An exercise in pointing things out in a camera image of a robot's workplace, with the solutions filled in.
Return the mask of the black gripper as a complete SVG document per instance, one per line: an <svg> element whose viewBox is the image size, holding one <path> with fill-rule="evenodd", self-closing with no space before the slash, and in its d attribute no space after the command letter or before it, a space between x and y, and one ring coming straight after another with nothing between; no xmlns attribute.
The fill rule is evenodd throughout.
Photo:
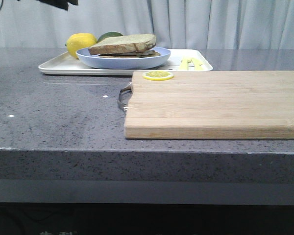
<svg viewBox="0 0 294 235"><path fill-rule="evenodd" d="M50 6L63 9L65 11L69 10L69 4L78 5L78 0L38 0L41 3L48 4Z"/></svg>

